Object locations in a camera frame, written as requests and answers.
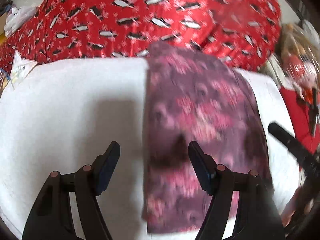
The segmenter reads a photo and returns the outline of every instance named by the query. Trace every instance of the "white plastic bag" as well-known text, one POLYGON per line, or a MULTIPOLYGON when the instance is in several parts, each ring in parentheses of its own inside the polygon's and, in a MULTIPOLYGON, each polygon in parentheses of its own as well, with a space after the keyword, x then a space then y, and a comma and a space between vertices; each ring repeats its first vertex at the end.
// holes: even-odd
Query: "white plastic bag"
POLYGON ((38 62, 34 60, 21 58, 20 53, 16 50, 10 74, 12 88, 15 89, 37 64, 38 62))
POLYGON ((21 25, 35 15, 37 8, 34 6, 22 6, 20 9, 10 9, 4 26, 5 36, 10 37, 21 25))

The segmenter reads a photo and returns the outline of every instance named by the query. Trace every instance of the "red fabric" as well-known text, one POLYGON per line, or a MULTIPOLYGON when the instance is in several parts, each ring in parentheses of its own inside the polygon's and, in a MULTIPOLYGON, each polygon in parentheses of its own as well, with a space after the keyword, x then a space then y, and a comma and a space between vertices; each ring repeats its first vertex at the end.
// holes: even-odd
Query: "red fabric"
POLYGON ((15 49, 48 63, 144 55, 151 42, 167 38, 256 71, 274 51, 279 19, 276 0, 45 0, 0 47, 0 66, 10 73, 15 49))
POLYGON ((295 91, 281 88, 280 93, 287 106, 296 139, 313 154, 320 142, 320 129, 317 126, 316 136, 313 138, 309 131, 309 107, 298 103, 295 91))

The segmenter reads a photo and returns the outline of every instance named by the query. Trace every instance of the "purple floral fabric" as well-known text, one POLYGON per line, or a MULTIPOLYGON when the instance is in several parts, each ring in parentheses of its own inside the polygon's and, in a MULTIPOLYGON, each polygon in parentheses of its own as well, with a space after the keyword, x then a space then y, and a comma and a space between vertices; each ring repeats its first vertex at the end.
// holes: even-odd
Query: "purple floral fabric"
MULTIPOLYGON (((198 229, 211 197, 201 189, 188 158, 190 141, 232 171, 255 169, 271 180, 256 99, 241 74, 201 52, 156 42, 148 62, 147 231, 198 229)), ((234 194, 230 216, 236 208, 234 194)))

